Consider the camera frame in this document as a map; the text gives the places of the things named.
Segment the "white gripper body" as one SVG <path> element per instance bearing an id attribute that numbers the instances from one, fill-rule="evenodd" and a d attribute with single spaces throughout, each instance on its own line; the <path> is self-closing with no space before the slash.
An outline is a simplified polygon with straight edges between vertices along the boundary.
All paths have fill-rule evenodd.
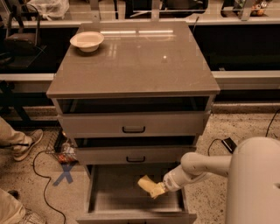
<path id="1" fill-rule="evenodd" d="M 163 183 L 164 183 L 165 189 L 168 192 L 176 192 L 176 191 L 178 191 L 178 190 L 180 190 L 182 188 L 182 186 L 179 185 L 175 181 L 175 178 L 172 175 L 172 171 L 169 171 L 168 173 L 166 173 L 164 175 Z"/>

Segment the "yellow-padded gripper finger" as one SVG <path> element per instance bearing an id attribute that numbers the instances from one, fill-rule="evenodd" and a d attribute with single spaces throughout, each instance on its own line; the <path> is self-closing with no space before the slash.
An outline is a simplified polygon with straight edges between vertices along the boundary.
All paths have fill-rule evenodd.
<path id="1" fill-rule="evenodd" d="M 165 194 L 168 192 L 168 188 L 166 187 L 164 182 L 159 182 L 154 184 L 150 189 L 150 196 L 155 199 L 158 196 Z"/>

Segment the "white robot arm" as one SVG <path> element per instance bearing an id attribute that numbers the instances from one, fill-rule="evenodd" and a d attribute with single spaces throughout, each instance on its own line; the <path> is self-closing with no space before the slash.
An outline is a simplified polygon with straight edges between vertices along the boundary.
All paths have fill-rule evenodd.
<path id="1" fill-rule="evenodd" d="M 230 156 L 186 153 L 150 196 L 175 192 L 211 173 L 227 178 L 226 224 L 280 224 L 280 141 L 252 137 Z"/>

